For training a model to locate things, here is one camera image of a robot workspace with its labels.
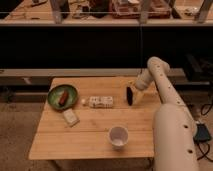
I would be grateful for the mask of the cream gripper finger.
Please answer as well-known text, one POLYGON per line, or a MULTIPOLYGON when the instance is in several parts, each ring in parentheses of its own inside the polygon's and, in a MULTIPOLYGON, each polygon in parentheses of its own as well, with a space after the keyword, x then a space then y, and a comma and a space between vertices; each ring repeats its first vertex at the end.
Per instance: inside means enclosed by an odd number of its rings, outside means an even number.
POLYGON ((144 97, 144 92, 136 89, 134 86, 131 86, 131 90, 133 92, 133 103, 140 104, 144 97))

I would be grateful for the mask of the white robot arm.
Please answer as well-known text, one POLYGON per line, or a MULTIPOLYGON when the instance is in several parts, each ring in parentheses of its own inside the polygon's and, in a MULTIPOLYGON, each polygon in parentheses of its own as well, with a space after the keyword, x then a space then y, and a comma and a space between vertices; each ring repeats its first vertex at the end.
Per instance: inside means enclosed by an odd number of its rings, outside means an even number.
POLYGON ((161 100, 153 118, 155 171, 199 171, 193 138, 197 126, 187 105, 168 79, 170 66, 150 57, 133 83, 143 92, 154 82, 161 100))

